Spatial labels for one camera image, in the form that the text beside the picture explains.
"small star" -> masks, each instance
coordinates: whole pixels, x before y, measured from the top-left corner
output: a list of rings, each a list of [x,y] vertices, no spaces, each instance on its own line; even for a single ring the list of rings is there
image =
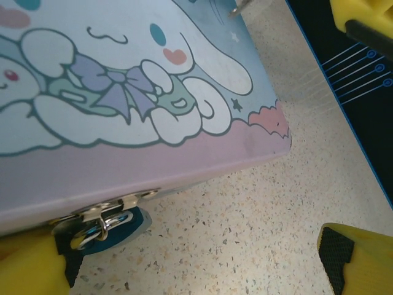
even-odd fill
[[[236,33],[231,32],[232,35],[232,40],[236,41],[236,43],[239,43],[239,38],[237,37]]]
[[[238,99],[233,99],[231,98],[232,103],[233,103],[233,109],[237,109],[239,112],[241,112],[241,109],[243,109],[243,107],[239,104]]]

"blue eye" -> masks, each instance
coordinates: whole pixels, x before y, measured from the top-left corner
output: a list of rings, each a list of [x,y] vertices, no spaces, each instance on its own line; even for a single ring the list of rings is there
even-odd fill
[[[155,23],[152,23],[150,25],[150,34],[152,35],[154,41],[159,46],[165,46],[166,44],[165,34],[162,31],[162,29],[159,26],[157,26]]]
[[[15,3],[26,10],[37,10],[41,5],[41,0],[15,0]]]

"purple bow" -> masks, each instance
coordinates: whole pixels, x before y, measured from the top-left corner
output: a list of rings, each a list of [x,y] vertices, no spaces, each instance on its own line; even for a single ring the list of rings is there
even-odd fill
[[[103,68],[97,61],[76,54],[75,62],[70,70],[80,78],[82,85],[87,89],[93,92],[104,92],[102,97],[96,101],[96,106],[115,109],[121,113],[128,124],[131,122],[131,117],[126,90],[131,94],[142,120],[148,110],[155,107],[154,103],[144,93],[152,93],[153,85],[137,66],[124,74]]]

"speckled floor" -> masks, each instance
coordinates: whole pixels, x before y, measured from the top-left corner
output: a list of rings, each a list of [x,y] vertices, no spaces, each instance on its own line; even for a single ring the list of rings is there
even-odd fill
[[[393,211],[289,9],[270,2],[256,0],[244,20],[291,153],[143,204],[149,231],[86,257],[72,295],[332,294],[316,251],[323,223],[393,235]]]

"pastel tin box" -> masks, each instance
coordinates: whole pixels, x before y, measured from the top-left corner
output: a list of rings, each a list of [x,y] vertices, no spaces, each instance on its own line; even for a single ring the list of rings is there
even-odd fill
[[[0,1],[0,235],[289,152],[233,0]]]

